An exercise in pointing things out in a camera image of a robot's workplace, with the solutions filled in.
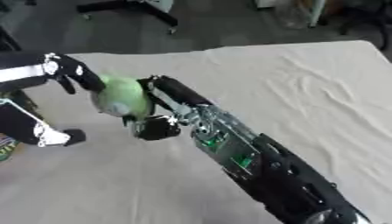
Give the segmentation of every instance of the floor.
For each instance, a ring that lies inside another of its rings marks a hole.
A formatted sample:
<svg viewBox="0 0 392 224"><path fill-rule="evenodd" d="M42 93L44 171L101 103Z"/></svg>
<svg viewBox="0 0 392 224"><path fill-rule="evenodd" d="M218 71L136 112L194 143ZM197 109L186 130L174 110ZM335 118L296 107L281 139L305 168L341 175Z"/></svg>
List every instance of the floor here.
<svg viewBox="0 0 392 224"><path fill-rule="evenodd" d="M335 18L315 29L282 27L273 10L257 11L251 0L178 0L171 14L180 26L167 35L167 26L138 11L104 11L86 20L75 12L76 4L101 0L38 0L38 6L22 0L4 0L12 12L2 25L26 50L62 53L177 53L221 46L269 45L368 39L379 43L372 27L361 27L340 36L337 27L346 18ZM392 49L385 52L392 59Z"/></svg>

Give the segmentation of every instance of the white tablecloth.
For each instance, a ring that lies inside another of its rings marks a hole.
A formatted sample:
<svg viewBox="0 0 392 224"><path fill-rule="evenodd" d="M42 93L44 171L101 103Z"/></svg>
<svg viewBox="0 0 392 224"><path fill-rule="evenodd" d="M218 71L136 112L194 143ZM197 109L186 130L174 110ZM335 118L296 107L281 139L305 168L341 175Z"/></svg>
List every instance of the white tablecloth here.
<svg viewBox="0 0 392 224"><path fill-rule="evenodd" d="M166 74L297 153L374 223L392 221L392 66L362 41L160 55L79 54L99 74ZM0 222L279 223L184 135L144 142L88 93L29 89L85 143L28 147L0 164Z"/></svg>

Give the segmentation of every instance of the robotic arm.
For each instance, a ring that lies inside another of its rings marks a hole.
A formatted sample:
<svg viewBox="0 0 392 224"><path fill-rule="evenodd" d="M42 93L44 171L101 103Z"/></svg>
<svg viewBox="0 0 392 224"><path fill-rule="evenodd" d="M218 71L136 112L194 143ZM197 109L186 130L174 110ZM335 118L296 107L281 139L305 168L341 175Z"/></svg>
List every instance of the robotic arm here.
<svg viewBox="0 0 392 224"><path fill-rule="evenodd" d="M254 200L286 224L368 224L334 183L272 138L255 134L228 112L177 80L139 80L150 98L173 116L134 121L136 137L158 140L190 126L196 146Z"/></svg>
<svg viewBox="0 0 392 224"><path fill-rule="evenodd" d="M97 97L109 92L104 91L109 86L86 65L66 55L0 54L2 95L42 85L48 80L57 81L72 95L75 89L69 78ZM172 115L143 118L124 115L123 120L132 123L136 137L149 141L175 137L180 134L181 126L189 126L196 146L220 164L238 186L254 200L263 203L282 223L371 223L341 195L334 183L300 157L270 137L257 135L233 115L178 80L152 76L138 80L138 84L151 104L170 110ZM67 146L85 140L80 129L57 131L33 109L21 105L21 102L0 96L0 133L40 147ZM151 107L150 114L153 113L154 107Z"/></svg>
<svg viewBox="0 0 392 224"><path fill-rule="evenodd" d="M70 95L75 94L69 78L84 89L99 93L104 88L100 78L86 65L66 55L56 53L14 52L0 54L0 93L12 93L20 89L57 81ZM80 129L57 131L44 122L32 109L21 106L22 102L0 98L0 133L26 144L39 147L62 144L65 146L85 140Z"/></svg>

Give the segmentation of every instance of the screw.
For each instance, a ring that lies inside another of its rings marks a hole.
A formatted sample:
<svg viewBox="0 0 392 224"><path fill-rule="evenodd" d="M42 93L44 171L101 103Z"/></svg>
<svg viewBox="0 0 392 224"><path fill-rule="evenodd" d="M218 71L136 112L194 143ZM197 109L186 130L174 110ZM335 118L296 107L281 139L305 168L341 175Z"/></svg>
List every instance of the screw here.
<svg viewBox="0 0 392 224"><path fill-rule="evenodd" d="M270 165L270 167L271 167L273 170L279 169L280 166L281 166L281 164L278 163L278 162L272 163L272 164Z"/></svg>

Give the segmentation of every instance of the green ball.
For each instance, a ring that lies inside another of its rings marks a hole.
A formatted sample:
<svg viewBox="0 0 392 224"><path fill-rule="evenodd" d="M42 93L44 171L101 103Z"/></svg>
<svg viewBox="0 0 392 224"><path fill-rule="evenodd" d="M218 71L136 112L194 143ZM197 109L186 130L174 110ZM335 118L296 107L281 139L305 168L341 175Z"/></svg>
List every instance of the green ball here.
<svg viewBox="0 0 392 224"><path fill-rule="evenodd" d="M102 113L111 116L134 116L143 120L149 116L152 103L137 80L130 77L100 75L106 88L99 94L92 93L93 104Z"/></svg>

